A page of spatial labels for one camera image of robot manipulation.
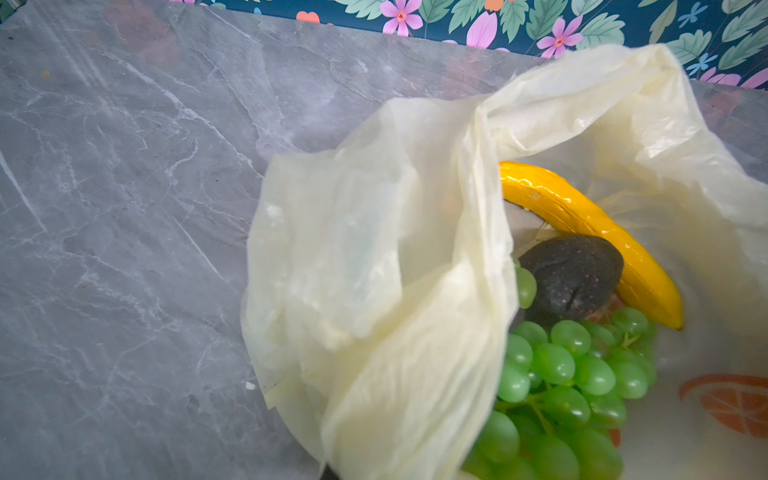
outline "avocado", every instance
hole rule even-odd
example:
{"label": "avocado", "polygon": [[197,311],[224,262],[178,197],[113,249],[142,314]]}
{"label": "avocado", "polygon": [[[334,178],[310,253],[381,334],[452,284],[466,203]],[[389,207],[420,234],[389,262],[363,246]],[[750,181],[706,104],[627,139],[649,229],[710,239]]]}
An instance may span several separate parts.
{"label": "avocado", "polygon": [[621,280],[624,258],[611,242],[589,235],[556,237],[520,257],[538,291],[525,319],[550,329],[561,319],[598,311]]}

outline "plastic bag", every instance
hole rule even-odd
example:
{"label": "plastic bag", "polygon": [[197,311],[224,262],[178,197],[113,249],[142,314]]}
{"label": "plastic bag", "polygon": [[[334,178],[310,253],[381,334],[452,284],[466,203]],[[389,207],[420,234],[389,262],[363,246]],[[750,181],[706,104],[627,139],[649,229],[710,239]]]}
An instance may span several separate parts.
{"label": "plastic bag", "polygon": [[464,475],[518,306],[510,230],[531,232],[505,219],[499,161],[565,177],[683,294],[686,329],[660,335],[660,381],[629,405],[623,478],[768,471],[764,439],[677,396],[706,373],[768,376],[768,187],[663,46],[578,51],[490,96],[392,100],[335,151],[275,157],[243,298],[267,405],[344,480]]}

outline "marble countertop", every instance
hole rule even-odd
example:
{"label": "marble countertop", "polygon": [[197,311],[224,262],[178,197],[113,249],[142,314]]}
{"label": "marble countertop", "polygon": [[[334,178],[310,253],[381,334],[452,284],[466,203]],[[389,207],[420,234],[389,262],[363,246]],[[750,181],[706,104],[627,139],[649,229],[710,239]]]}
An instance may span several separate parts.
{"label": "marble countertop", "polygon": [[[156,0],[31,0],[0,27],[4,478],[316,477],[240,336],[269,159],[393,97],[542,62]],[[768,94],[694,85],[768,180]]]}

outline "bunch of grapes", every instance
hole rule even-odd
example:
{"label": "bunch of grapes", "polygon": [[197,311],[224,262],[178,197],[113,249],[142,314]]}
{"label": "bunch of grapes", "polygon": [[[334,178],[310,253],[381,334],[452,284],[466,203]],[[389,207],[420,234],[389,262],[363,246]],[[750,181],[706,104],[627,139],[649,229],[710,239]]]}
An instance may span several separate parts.
{"label": "bunch of grapes", "polygon": [[[536,290],[525,272],[518,267],[523,308]],[[607,325],[562,320],[547,333],[521,323],[507,341],[494,410],[462,469],[481,480],[619,478],[624,464],[608,430],[627,421],[624,400],[656,382],[654,336],[629,307]]]}

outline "floral wallpaper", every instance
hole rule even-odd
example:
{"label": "floral wallpaper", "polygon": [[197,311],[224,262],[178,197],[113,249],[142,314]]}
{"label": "floral wallpaper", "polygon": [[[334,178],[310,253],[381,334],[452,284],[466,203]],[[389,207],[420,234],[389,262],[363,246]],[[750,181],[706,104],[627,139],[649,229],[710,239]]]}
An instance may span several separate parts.
{"label": "floral wallpaper", "polygon": [[688,76],[768,88],[768,0],[169,0],[545,58],[666,43]]}

